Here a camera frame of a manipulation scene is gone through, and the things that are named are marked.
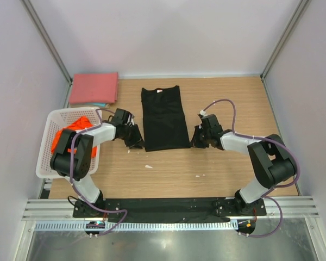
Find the black t-shirt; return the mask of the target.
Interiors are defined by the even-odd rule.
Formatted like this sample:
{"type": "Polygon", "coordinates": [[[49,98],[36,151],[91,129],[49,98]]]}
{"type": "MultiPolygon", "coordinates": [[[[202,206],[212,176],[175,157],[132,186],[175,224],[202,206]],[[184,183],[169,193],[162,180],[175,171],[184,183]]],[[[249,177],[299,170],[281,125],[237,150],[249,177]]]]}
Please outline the black t-shirt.
{"type": "Polygon", "coordinates": [[[180,86],[141,90],[146,152],[190,148],[180,86]]]}

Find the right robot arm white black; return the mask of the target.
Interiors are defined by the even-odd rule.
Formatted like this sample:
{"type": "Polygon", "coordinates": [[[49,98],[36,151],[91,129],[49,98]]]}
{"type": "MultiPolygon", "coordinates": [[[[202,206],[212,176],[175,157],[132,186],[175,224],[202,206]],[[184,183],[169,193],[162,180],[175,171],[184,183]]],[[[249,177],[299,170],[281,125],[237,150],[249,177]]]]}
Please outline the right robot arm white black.
{"type": "Polygon", "coordinates": [[[195,126],[190,145],[195,148],[212,146],[221,151],[233,151],[249,156],[255,178],[238,190],[233,199],[232,213],[251,215],[262,197],[273,191],[280,183],[298,177],[298,164],[284,145],[280,136],[267,137],[239,134],[224,130],[216,115],[198,115],[201,124],[195,126]]]}

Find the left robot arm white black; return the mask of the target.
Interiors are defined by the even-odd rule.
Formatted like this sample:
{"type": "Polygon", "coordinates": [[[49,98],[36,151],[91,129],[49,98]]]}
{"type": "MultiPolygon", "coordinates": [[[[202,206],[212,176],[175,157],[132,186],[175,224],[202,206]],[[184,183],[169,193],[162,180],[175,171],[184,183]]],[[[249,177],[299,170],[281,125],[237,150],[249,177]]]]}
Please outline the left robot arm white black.
{"type": "Polygon", "coordinates": [[[94,218],[103,213],[120,214],[127,211],[106,210],[103,194],[89,174],[93,148],[116,139],[123,140],[129,149],[144,148],[143,138],[132,113],[116,109],[104,121],[100,111],[101,108],[95,109],[99,124],[82,130],[64,129],[50,161],[51,169],[69,181],[78,200],[86,204],[86,212],[94,218]]]}

